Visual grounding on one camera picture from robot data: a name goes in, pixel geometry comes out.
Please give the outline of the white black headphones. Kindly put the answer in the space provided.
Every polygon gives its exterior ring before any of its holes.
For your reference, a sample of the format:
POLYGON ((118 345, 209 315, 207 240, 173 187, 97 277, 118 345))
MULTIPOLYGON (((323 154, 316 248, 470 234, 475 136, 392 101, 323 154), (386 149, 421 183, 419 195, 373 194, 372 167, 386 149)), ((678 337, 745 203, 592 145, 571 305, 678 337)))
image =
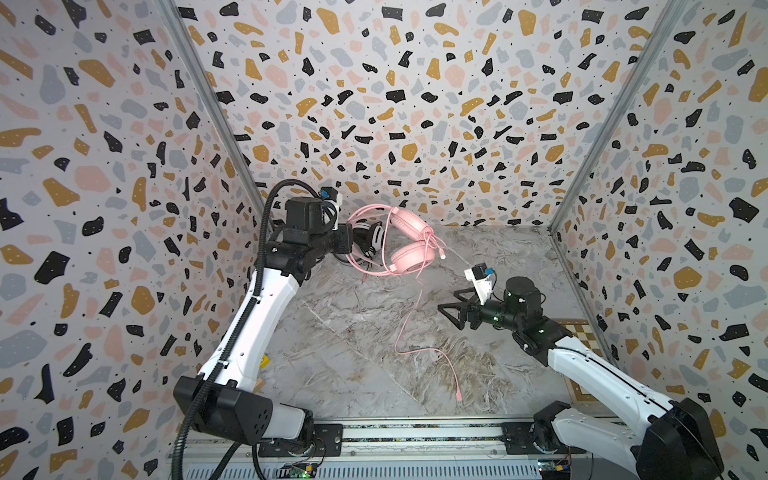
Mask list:
POLYGON ((374 260, 381 253, 384 243, 382 221, 359 222, 353 225, 353 252, 355 261, 374 260))

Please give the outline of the pink headphones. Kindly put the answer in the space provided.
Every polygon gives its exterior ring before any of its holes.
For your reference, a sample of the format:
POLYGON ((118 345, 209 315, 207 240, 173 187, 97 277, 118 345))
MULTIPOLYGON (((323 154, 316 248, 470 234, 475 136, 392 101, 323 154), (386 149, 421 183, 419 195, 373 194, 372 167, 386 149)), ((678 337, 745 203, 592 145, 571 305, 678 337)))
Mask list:
POLYGON ((417 214, 401 207, 369 204, 348 218, 353 227, 359 222, 382 221, 384 243, 374 260, 355 261, 350 254, 345 260, 355 269, 374 277, 419 276, 437 259, 444 259, 445 242, 417 214))

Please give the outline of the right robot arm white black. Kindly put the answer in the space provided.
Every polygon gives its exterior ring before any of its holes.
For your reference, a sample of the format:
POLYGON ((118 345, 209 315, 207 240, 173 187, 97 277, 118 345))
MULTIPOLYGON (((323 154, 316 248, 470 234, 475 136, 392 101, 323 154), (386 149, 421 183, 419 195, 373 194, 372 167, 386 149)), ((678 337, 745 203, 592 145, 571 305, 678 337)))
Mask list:
POLYGON ((586 415, 555 401, 534 416, 537 448, 576 447, 639 479, 720 479, 724 463, 705 410, 696 401, 675 401, 596 355, 567 328, 545 316, 543 293, 532 280, 507 279, 502 298, 485 277, 456 290, 438 311, 455 327, 488 324, 511 332, 523 352, 585 388, 619 418, 586 415))

